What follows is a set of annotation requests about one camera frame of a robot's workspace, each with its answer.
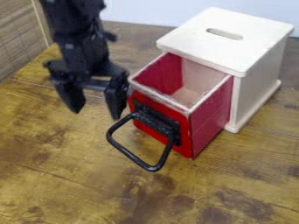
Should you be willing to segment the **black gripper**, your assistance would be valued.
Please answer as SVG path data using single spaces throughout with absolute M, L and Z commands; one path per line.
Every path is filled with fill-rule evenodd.
M 83 89 L 105 91 L 107 108 L 118 120 L 127 107 L 129 71 L 110 58 L 109 41 L 118 36 L 107 31 L 54 34 L 62 58 L 45 62 L 59 97 L 74 113 L 86 105 Z

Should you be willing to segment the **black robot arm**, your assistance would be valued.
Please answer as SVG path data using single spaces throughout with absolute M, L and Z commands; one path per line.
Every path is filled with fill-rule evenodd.
M 115 42 L 118 35 L 103 28 L 99 13 L 106 9 L 105 0 L 39 2 L 62 53 L 61 59 L 45 62 L 61 98 L 78 113 L 86 105 L 85 91 L 102 91 L 110 114 L 119 119 L 127 107 L 129 71 L 110 59 L 109 42 Z

